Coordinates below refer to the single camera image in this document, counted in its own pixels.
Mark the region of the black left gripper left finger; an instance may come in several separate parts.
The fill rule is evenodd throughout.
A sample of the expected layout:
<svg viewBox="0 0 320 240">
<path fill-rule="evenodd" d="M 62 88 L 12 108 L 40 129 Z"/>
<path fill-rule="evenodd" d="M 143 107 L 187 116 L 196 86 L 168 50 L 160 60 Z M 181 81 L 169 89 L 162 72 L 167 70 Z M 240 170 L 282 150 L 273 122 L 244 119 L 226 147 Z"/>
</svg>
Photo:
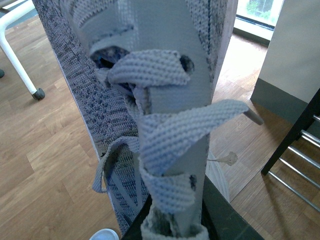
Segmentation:
<svg viewBox="0 0 320 240">
<path fill-rule="evenodd" d="M 145 218 L 148 216 L 150 212 L 150 208 L 152 205 L 152 198 L 148 195 L 145 204 L 142 209 L 134 219 L 133 223 L 130 225 L 129 229 L 122 236 L 121 240 L 142 240 L 142 231 L 141 225 L 144 222 Z"/>
</svg>

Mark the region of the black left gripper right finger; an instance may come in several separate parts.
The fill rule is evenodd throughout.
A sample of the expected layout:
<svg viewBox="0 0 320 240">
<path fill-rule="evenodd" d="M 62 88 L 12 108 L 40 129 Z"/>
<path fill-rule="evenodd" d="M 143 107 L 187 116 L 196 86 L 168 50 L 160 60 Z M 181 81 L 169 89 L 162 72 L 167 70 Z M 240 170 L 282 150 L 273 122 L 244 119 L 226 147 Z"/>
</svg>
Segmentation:
<svg viewBox="0 0 320 240">
<path fill-rule="evenodd" d="M 208 177 L 204 179 L 202 225 L 210 240 L 262 240 L 263 237 L 231 206 Z"/>
</svg>

